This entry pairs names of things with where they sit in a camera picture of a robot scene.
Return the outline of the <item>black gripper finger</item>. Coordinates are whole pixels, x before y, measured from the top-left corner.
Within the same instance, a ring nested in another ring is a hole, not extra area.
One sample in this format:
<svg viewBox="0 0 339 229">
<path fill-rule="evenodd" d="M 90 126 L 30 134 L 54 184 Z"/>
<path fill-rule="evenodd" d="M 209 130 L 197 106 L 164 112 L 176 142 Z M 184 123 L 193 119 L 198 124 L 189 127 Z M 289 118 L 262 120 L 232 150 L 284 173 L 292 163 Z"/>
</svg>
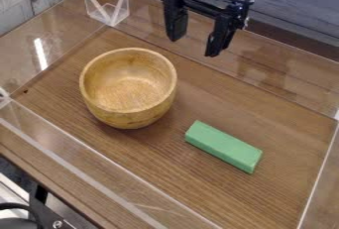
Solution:
<svg viewBox="0 0 339 229">
<path fill-rule="evenodd" d="M 182 0 L 162 0 L 166 37 L 172 42 L 182 38 L 188 27 L 188 12 Z"/>
<path fill-rule="evenodd" d="M 218 15 L 214 20 L 213 32 L 209 34 L 205 48 L 205 56 L 216 57 L 229 46 L 237 27 L 234 19 L 229 15 Z"/>
</svg>

